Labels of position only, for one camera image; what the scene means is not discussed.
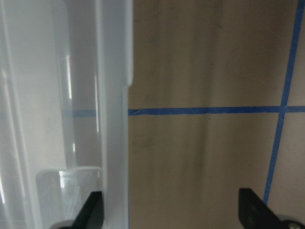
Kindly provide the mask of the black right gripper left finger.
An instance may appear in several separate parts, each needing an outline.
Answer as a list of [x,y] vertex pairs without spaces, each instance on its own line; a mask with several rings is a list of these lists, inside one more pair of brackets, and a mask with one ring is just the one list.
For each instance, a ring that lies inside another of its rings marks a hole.
[[73,222],[72,229],[101,229],[104,223],[104,205],[101,191],[92,192]]

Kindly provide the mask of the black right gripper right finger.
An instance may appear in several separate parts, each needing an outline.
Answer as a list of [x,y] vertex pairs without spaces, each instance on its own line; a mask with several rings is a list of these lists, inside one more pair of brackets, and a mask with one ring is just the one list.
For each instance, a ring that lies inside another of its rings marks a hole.
[[240,188],[238,218],[244,229],[285,229],[282,221],[250,189]]

